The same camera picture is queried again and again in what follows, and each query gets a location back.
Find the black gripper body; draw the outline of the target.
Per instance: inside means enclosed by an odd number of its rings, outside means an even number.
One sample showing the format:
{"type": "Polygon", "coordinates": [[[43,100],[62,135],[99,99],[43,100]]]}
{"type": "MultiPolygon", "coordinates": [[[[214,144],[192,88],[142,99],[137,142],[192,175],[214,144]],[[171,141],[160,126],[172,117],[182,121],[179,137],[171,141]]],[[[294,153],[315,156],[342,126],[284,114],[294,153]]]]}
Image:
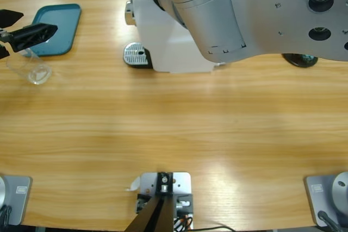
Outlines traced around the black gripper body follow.
{"type": "Polygon", "coordinates": [[[9,52],[5,47],[4,43],[7,43],[11,40],[12,34],[5,29],[1,28],[1,51],[0,51],[0,59],[6,58],[9,56],[9,52]]]}

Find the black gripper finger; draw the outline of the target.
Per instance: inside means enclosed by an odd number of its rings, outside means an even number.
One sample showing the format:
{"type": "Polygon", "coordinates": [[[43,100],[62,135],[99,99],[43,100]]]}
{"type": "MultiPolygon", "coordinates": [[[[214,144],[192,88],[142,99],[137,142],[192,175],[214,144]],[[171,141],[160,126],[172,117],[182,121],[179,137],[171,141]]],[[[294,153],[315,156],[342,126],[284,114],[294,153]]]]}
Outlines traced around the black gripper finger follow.
{"type": "Polygon", "coordinates": [[[49,40],[58,26],[45,23],[32,24],[10,33],[10,45],[14,52],[31,48],[49,40]]]}
{"type": "Polygon", "coordinates": [[[7,10],[7,9],[1,9],[0,10],[0,27],[1,28],[7,28],[15,24],[19,19],[21,19],[24,16],[23,13],[7,10]]]}

